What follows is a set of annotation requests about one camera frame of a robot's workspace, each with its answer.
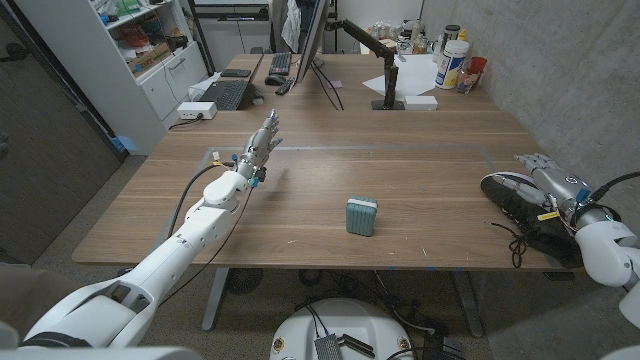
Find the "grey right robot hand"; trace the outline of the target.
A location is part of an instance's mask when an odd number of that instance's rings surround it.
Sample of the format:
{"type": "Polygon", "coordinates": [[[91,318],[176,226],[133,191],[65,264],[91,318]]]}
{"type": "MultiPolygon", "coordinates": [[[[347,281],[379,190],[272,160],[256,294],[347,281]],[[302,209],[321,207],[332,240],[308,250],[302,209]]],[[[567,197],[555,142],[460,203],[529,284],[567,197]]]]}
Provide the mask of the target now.
{"type": "Polygon", "coordinates": [[[596,222],[614,221],[613,210],[599,205],[592,188],[580,177],[559,166],[540,153],[516,155],[529,175],[497,172],[485,176],[522,200],[548,212],[558,212],[564,224],[572,231],[596,222]]]}

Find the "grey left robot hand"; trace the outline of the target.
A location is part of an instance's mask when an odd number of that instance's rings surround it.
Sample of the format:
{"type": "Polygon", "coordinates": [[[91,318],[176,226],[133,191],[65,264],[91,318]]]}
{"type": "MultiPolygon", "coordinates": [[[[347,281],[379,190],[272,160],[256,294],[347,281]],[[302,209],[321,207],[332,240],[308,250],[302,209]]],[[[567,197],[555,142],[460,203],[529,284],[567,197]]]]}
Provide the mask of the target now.
{"type": "Polygon", "coordinates": [[[282,142],[281,138],[276,137],[279,131],[278,118],[276,110],[272,109],[262,126],[248,138],[236,169],[247,180],[266,164],[271,151],[282,142]]]}

